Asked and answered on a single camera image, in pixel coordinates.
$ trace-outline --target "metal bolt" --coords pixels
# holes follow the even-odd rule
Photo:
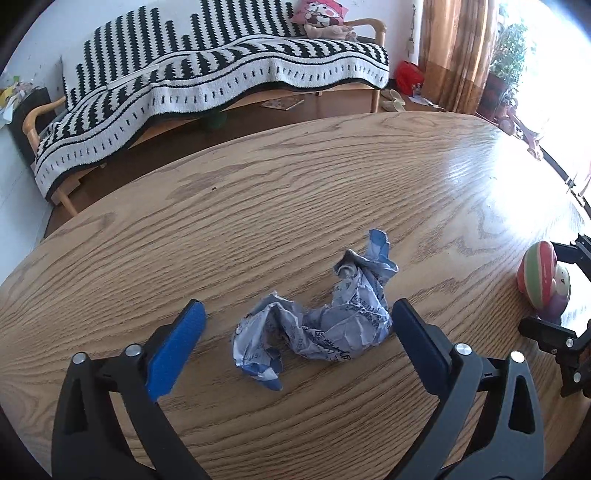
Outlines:
[[[86,360],[86,354],[84,352],[78,352],[72,357],[72,362],[76,365],[80,365],[84,360]]]
[[[514,362],[517,362],[518,364],[522,364],[523,362],[525,362],[525,357],[523,356],[523,353],[521,352],[511,352],[511,358],[513,359]]]
[[[472,353],[472,347],[466,343],[458,343],[456,345],[456,352],[460,355],[470,355]]]
[[[142,346],[137,343],[132,343],[125,349],[125,355],[138,356],[142,352]]]

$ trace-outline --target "red bag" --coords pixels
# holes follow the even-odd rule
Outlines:
[[[398,86],[398,91],[404,95],[414,96],[421,94],[425,75],[418,69],[414,63],[401,61],[394,72],[394,79]]]

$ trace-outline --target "slipper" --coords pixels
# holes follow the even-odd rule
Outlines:
[[[382,96],[386,97],[388,100],[391,100],[391,101],[397,100],[401,104],[406,105],[406,102],[404,102],[404,99],[402,98],[402,96],[394,89],[382,90],[381,93],[382,93]]]
[[[398,100],[394,100],[393,102],[388,102],[387,100],[383,100],[379,103],[380,106],[388,111],[388,112],[406,112],[404,105],[399,102]]]

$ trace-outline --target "striped toy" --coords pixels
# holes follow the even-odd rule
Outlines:
[[[541,319],[560,322],[570,300],[570,277],[558,265],[552,243],[543,240],[527,249],[517,271],[517,287]]]

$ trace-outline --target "potted plant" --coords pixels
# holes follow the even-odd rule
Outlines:
[[[525,68],[528,51],[523,23],[513,23],[507,27],[500,25],[492,53],[491,67],[478,113],[492,120],[501,102],[505,106],[516,106],[517,87]]]

